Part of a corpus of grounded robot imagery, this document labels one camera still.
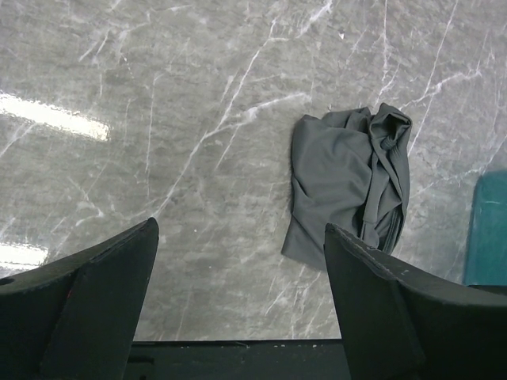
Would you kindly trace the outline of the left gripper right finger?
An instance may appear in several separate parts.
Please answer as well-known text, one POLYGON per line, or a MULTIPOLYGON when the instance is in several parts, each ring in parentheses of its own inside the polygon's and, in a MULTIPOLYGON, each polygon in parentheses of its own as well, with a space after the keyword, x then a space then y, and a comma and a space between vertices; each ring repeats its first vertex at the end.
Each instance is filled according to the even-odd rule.
POLYGON ((324 253, 352 378, 505 378, 505 287, 447 281, 334 224, 324 253))

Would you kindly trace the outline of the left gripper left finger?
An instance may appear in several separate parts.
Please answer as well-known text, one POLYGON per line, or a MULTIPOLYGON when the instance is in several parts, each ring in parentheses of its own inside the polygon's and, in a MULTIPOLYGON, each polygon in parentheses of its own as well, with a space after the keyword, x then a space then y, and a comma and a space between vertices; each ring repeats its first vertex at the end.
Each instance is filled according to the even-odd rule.
POLYGON ((3 379, 121 379, 158 249, 155 218, 1 280, 3 379))

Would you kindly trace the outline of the dark grey t-shirt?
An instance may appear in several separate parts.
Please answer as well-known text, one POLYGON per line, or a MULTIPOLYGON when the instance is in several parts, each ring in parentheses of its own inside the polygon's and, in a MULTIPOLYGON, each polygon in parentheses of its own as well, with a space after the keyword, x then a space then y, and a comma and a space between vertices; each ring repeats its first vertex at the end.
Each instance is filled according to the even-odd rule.
POLYGON ((324 240, 331 223, 390 254, 410 198, 408 142, 412 120, 397 108, 305 115, 291 148, 291 220, 282 254, 326 270, 324 240))

